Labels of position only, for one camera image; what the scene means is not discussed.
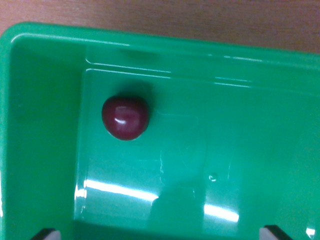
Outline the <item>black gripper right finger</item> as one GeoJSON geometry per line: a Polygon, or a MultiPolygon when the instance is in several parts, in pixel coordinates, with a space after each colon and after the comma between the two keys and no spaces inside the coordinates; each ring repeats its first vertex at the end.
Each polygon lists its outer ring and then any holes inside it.
{"type": "Polygon", "coordinates": [[[293,240],[277,225],[265,225],[259,229],[259,240],[293,240]]]}

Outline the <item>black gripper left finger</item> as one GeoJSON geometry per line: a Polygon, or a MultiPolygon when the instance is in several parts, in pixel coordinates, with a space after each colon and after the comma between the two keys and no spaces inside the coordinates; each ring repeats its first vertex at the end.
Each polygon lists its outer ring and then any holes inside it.
{"type": "Polygon", "coordinates": [[[43,228],[31,240],[61,240],[61,232],[54,228],[43,228]]]}

